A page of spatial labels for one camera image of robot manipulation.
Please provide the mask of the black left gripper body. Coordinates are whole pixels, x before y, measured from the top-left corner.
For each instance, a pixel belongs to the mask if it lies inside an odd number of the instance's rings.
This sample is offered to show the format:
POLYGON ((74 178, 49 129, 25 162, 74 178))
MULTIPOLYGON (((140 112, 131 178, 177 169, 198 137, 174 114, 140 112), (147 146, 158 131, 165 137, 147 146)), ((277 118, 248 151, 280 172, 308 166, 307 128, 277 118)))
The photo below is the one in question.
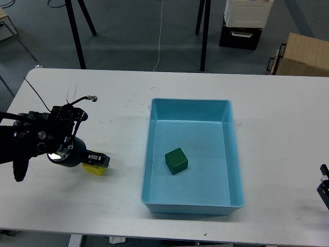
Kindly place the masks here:
POLYGON ((75 167, 87 159, 88 151, 83 140, 75 137, 68 146, 61 147, 55 153, 47 153, 47 158, 54 164, 75 167))

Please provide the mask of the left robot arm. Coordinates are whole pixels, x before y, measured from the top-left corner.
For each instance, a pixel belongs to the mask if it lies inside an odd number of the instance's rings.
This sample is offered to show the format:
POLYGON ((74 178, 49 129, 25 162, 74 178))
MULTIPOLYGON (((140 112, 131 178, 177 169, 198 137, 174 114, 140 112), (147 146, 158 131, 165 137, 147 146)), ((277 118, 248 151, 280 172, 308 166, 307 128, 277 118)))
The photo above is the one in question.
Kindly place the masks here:
POLYGON ((1 126, 1 163, 13 164, 17 182, 24 180, 29 160, 46 154, 54 164, 64 167, 84 166, 85 171, 102 175, 110 157, 87 150, 76 133, 88 114, 74 105, 82 100, 96 102, 96 96, 84 96, 63 106, 54 106, 46 113, 1 113, 1 120, 13 120, 12 126, 1 126))

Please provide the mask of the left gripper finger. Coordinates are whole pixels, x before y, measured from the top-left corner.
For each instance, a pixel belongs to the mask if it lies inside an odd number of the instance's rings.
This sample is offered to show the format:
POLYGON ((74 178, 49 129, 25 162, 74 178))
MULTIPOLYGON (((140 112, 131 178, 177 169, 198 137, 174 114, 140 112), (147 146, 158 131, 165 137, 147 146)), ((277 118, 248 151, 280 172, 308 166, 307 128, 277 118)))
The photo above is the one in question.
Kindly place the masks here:
POLYGON ((109 162, 110 162, 110 157, 104 153, 99 153, 99 152, 88 153, 87 164, 89 165, 108 167, 109 162))

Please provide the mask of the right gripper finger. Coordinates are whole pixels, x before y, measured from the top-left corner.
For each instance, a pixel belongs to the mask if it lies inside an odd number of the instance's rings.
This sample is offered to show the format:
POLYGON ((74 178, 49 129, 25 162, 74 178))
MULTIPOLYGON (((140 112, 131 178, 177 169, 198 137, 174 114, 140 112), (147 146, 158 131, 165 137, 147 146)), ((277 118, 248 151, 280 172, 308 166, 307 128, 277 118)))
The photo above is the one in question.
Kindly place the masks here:
POLYGON ((317 188, 317 192, 320 195, 322 201, 324 202, 327 209, 329 209, 328 204, 328 168, 326 164, 322 164, 320 167, 322 173, 321 183, 317 188))

